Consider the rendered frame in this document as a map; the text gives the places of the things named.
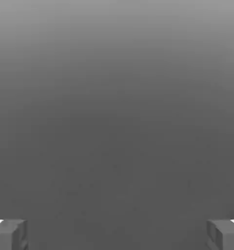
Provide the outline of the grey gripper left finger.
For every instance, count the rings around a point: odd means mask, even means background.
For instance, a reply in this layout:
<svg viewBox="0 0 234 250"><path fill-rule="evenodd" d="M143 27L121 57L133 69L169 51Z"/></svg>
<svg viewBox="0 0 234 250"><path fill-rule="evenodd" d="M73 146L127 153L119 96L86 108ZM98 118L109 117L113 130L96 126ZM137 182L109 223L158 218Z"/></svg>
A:
<svg viewBox="0 0 234 250"><path fill-rule="evenodd" d="M0 219L0 250L29 250L27 220Z"/></svg>

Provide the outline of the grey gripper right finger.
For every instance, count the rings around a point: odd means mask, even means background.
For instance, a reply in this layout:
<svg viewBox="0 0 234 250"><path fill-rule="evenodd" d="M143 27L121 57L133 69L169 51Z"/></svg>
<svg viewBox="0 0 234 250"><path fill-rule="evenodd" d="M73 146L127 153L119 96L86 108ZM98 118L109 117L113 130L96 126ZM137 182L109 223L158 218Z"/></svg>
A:
<svg viewBox="0 0 234 250"><path fill-rule="evenodd" d="M208 220L206 230L209 250L234 250L234 219Z"/></svg>

